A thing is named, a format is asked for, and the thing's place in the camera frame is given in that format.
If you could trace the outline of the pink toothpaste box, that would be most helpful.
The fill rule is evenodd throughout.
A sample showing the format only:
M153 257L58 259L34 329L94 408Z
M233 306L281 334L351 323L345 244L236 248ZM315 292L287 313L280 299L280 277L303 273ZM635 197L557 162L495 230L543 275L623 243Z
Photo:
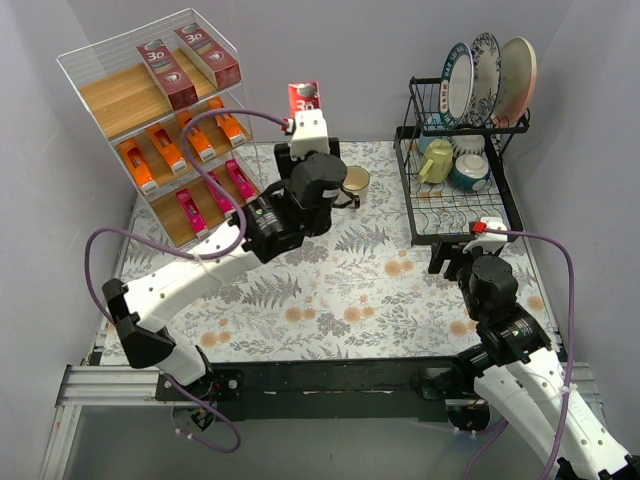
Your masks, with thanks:
M227 160L225 167L242 199L246 203L255 200L259 195L258 190L237 161L235 159Z
M213 170L209 171L207 175L211 178L211 181L205 180L204 183L209 190L209 193L213 197L216 205L221 210L225 219L229 219L234 211L234 202L227 198L225 195L221 194L216 187L213 186L213 183L220 186L221 183Z
M209 228L187 188L176 192L176 198L197 238L206 236Z

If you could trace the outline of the red 3D toothpaste box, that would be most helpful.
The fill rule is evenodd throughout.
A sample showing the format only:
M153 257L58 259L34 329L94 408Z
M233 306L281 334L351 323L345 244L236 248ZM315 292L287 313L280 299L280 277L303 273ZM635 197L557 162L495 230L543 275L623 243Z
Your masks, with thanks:
M162 40L152 40L136 49L173 111L187 108L199 101L195 85Z
M241 81L236 58L197 23L174 30L181 52L218 89Z
M290 116L299 111L321 108L319 87L316 81L290 83L288 85Z

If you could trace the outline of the orange toothpaste box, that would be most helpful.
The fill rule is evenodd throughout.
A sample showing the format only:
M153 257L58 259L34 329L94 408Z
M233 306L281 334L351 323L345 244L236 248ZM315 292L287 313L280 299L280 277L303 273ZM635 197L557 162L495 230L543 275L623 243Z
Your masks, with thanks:
M145 131L173 174L177 175L187 168L182 153L160 123L147 127Z
M200 128L198 126L186 128L187 124L192 120L191 112L188 109L184 109L176 113L175 117L181 129L187 133L187 138L200 160L206 162L213 159L215 150Z
M219 110L225 107L220 97L209 99L207 105L210 110ZM214 116L214 119L232 146L237 147L246 141L244 129L232 114L218 114Z
M118 149L141 192L144 195L153 193L158 185L136 140L134 138L124 140L119 143Z

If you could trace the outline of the orange toothpaste box top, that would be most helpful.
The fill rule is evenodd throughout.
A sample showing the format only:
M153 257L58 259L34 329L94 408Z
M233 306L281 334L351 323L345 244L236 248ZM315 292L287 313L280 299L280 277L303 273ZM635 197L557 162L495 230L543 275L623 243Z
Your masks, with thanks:
M181 129L187 133L187 138L200 160L206 162L213 159L215 150L200 128L198 126L186 128L187 124L192 120L191 112L188 109L184 109L176 113L175 117Z

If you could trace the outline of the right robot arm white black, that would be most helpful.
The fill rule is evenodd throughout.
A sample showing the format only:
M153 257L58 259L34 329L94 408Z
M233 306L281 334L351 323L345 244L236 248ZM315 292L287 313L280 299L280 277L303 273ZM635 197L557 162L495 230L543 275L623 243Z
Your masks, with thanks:
M639 459L617 442L571 382L550 338L517 301L518 282L499 255L509 235L447 235L428 270L457 283L480 338L452 360L449 378L479 395L544 462L542 478L636 479Z

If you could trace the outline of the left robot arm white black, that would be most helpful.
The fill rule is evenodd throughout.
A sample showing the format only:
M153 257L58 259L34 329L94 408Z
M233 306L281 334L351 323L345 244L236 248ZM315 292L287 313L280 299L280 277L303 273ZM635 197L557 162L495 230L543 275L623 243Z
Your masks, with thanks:
M327 153L307 154L289 178L270 185L177 260L134 281L105 282L102 293L128 364L156 367L188 398L205 398L213 386L208 360L170 331L170 321L214 288L326 233L345 177L332 137Z

